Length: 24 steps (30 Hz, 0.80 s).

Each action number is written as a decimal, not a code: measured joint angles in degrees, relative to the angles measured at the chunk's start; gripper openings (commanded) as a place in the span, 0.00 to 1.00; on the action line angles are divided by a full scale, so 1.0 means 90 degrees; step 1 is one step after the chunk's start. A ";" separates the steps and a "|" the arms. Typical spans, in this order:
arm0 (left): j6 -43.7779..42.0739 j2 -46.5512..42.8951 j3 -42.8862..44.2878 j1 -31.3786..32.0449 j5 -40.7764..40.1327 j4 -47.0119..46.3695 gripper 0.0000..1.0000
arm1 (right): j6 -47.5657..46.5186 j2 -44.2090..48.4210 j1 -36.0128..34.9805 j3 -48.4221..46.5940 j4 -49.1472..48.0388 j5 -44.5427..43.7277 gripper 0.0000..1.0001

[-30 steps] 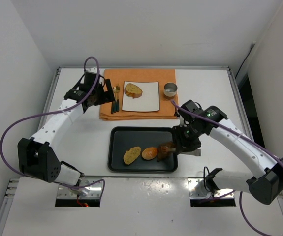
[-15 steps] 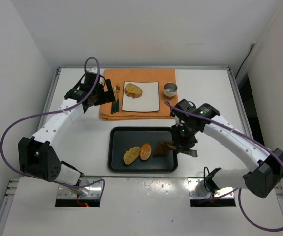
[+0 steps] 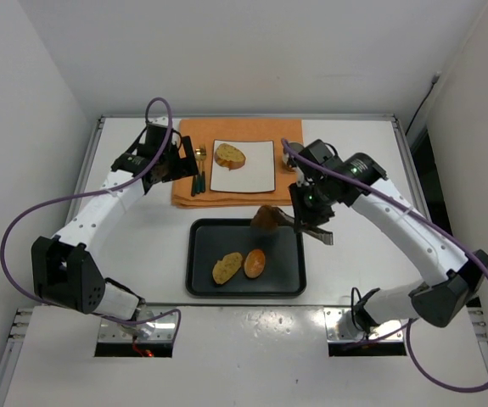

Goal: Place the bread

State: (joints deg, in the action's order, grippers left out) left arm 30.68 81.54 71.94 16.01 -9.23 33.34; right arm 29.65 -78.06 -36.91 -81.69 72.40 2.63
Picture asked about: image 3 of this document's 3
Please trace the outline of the dark chocolate croissant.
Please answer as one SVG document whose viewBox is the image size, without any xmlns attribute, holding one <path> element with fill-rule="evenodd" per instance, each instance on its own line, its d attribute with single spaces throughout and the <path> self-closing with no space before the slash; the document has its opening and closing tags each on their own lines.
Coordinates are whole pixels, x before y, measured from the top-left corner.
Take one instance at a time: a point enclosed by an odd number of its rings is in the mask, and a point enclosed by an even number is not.
<svg viewBox="0 0 488 407">
<path fill-rule="evenodd" d="M 250 222 L 250 226 L 257 231 L 273 233 L 283 225 L 284 218 L 280 208 L 262 205 Z"/>
</svg>

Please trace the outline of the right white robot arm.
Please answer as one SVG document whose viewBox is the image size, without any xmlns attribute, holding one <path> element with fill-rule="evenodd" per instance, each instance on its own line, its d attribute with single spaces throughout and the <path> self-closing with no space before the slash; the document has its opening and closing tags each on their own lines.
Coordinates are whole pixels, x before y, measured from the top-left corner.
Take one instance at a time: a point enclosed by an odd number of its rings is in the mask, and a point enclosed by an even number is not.
<svg viewBox="0 0 488 407">
<path fill-rule="evenodd" d="M 379 228 L 412 262 L 420 278 L 391 289 L 374 288 L 353 304 L 340 320 L 346 339 L 361 338 L 387 321 L 420 318 L 447 326 L 478 292 L 488 254 L 466 254 L 434 229 L 400 194 L 386 171 L 365 153 L 342 160 L 327 143 L 304 147 L 283 142 L 284 159 L 298 179 L 289 187 L 294 228 L 331 245 L 334 239 L 320 227 L 343 204 Z"/>
</svg>

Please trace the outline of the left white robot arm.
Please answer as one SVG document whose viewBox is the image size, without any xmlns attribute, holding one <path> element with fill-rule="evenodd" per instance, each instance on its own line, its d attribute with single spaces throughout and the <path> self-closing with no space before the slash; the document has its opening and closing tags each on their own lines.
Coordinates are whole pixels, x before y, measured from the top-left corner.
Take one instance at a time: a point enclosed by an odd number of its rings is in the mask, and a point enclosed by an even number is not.
<svg viewBox="0 0 488 407">
<path fill-rule="evenodd" d="M 96 256 L 107 236 L 151 187 L 198 173 L 191 138 L 165 125 L 147 124 L 110 167 L 101 194 L 91 198 L 52 237 L 32 245 L 34 293 L 84 315 L 133 321 L 144 300 L 102 276 Z"/>
</svg>

